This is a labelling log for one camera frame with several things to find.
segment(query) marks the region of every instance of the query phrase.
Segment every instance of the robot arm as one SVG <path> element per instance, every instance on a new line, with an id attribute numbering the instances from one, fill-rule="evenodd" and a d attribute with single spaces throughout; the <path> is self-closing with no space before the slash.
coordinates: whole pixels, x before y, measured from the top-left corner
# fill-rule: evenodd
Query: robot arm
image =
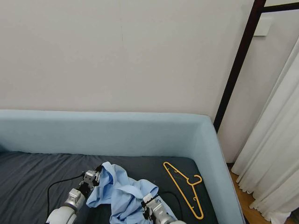
<path id="1" fill-rule="evenodd" d="M 77 218 L 77 213 L 85 203 L 90 191 L 99 185 L 101 166 L 96 170 L 88 170 L 79 187 L 69 192 L 64 205 L 55 209 L 49 215 L 46 224 L 73 224 Z"/>
<path id="2" fill-rule="evenodd" d="M 186 224 L 183 221 L 175 221 L 174 218 L 167 213 L 161 201 L 153 197 L 151 193 L 143 198 L 141 205 L 144 209 L 144 218 L 153 220 L 154 224 Z"/>

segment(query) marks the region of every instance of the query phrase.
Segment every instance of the light blue shirt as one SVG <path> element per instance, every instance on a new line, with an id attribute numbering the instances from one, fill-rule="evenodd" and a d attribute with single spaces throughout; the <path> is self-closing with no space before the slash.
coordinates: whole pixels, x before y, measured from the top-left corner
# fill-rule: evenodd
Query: light blue shirt
<path id="1" fill-rule="evenodd" d="M 128 177 L 124 168 L 104 162 L 100 174 L 100 185 L 95 187 L 87 199 L 88 207 L 97 207 L 100 204 L 111 204 L 111 224 L 150 224 L 143 216 L 141 202 L 144 196 L 158 193 L 158 186 L 141 179 L 134 180 Z M 173 216 L 169 206 L 159 198 L 167 212 Z"/>

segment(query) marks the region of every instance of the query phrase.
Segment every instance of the light switch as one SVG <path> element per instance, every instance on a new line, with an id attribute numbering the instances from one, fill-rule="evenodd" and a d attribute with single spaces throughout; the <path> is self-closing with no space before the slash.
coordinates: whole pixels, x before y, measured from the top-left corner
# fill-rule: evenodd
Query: light switch
<path id="1" fill-rule="evenodd" d="M 254 32 L 254 36 L 266 36 L 268 35 L 269 29 L 272 25 L 273 17 L 270 16 L 261 16 L 256 31 Z"/>

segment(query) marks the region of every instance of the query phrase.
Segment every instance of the wooden floor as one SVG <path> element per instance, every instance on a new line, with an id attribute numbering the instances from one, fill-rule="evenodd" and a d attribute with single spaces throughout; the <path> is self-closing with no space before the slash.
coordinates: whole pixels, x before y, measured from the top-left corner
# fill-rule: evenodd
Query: wooden floor
<path id="1" fill-rule="evenodd" d="M 237 179 L 237 175 L 233 174 L 230 171 L 230 175 L 233 179 L 234 182 L 234 186 L 235 186 L 235 190 L 237 192 L 244 216 L 247 218 L 247 220 L 249 221 L 250 224 L 270 224 L 270 222 L 266 221 L 261 213 L 259 213 L 257 210 L 255 209 L 250 209 L 249 205 L 254 201 L 254 198 L 252 197 L 252 195 L 249 195 L 247 193 L 242 192 L 237 183 L 235 182 Z M 286 224 L 295 224 L 290 218 L 286 221 Z"/>

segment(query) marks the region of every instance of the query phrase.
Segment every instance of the black metal frame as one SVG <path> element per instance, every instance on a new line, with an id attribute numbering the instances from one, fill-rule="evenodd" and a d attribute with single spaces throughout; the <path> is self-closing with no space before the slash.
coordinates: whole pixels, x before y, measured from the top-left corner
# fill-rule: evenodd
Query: black metal frame
<path id="1" fill-rule="evenodd" d="M 279 12 L 279 11 L 288 11 L 299 9 L 299 2 L 283 4 L 277 6 L 267 6 L 265 7 L 266 0 L 255 0 L 252 6 L 252 10 L 250 12 L 240 45 L 235 56 L 235 61 L 233 63 L 232 70 L 230 71 L 227 84 L 225 86 L 224 93 L 222 95 L 222 99 L 214 120 L 214 127 L 216 132 L 218 132 L 219 127 L 221 125 L 224 113 L 228 106 L 230 97 L 233 93 L 235 83 L 240 74 L 241 68 L 243 66 L 246 54 L 248 52 L 250 43 L 252 41 L 254 32 L 256 30 L 258 21 L 261 17 L 262 13 L 270 13 L 270 12 Z"/>

